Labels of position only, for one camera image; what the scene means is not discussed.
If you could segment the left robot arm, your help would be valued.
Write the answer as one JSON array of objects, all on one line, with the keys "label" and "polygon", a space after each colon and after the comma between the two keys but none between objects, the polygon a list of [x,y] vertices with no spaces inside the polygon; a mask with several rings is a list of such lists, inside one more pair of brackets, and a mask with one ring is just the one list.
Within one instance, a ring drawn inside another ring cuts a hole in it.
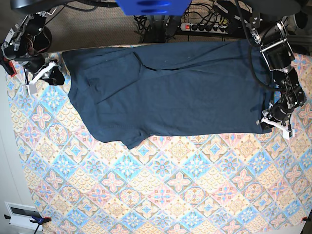
[{"label": "left robot arm", "polygon": [[[291,65],[295,57],[282,19],[298,13],[302,5],[296,0],[247,0],[245,3],[252,8],[249,21],[245,21],[239,2],[235,1],[246,38],[254,40],[250,42],[248,49],[251,74],[262,87],[281,93],[280,99],[271,102],[268,109],[262,111],[262,119],[256,123],[277,127],[282,130],[283,137],[289,139],[294,135],[291,115],[297,107],[302,107],[307,99],[299,84],[298,74]],[[252,62],[253,48],[259,49],[273,74],[273,82],[277,88],[270,87],[257,78]]]}]

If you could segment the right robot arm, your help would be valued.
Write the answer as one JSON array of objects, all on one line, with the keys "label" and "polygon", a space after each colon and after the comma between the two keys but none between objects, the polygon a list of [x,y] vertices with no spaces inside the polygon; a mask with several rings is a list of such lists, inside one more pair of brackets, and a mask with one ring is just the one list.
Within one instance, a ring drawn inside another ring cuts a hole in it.
[{"label": "right robot arm", "polygon": [[18,62],[25,75],[27,88],[43,80],[51,86],[61,86],[65,78],[57,60],[49,60],[45,54],[52,43],[52,35],[46,26],[53,8],[64,4],[64,0],[11,0],[13,11],[24,14],[21,23],[10,29],[0,44],[0,64],[9,75],[16,75],[13,62]]}]

